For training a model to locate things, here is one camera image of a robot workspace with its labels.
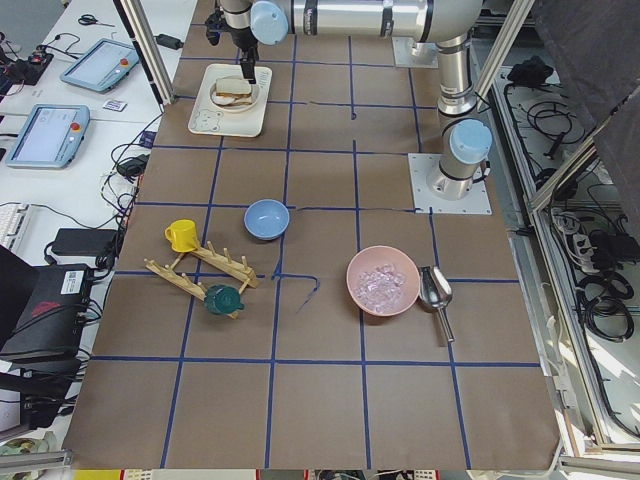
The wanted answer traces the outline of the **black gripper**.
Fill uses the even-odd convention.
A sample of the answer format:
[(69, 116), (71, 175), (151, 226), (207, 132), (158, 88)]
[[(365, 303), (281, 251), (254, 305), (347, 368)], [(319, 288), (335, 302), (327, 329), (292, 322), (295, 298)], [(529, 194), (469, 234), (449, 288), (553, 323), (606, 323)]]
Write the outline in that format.
[(241, 50), (240, 67), (243, 79), (249, 84), (257, 84), (255, 77), (255, 63), (259, 59), (258, 41), (250, 29), (234, 31), (234, 44)]

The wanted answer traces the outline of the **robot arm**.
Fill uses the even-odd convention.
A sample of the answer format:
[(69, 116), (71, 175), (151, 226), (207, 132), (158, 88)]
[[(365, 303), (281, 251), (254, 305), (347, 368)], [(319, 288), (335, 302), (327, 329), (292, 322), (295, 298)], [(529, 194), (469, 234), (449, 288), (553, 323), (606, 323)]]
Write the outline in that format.
[(442, 199), (458, 200), (491, 144), (468, 153), (478, 134), (488, 131), (473, 119), (477, 95), (471, 79), (471, 28), (479, 1), (217, 1), (207, 35), (230, 34), (241, 52), (241, 73), (255, 82), (259, 45), (274, 46), (289, 35), (401, 37), (436, 48), (440, 95), (437, 102), (443, 152), (425, 179)]

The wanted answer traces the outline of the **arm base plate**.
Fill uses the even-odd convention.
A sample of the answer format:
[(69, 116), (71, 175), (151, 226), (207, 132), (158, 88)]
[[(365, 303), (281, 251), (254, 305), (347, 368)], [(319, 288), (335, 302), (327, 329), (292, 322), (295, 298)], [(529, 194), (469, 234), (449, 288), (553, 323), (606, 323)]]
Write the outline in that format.
[(409, 37), (393, 37), (392, 46), (396, 67), (438, 68), (435, 43), (418, 43)]
[(441, 154), (408, 155), (414, 209), (418, 213), (491, 215), (492, 209), (480, 170), (467, 180), (453, 180), (440, 170)]

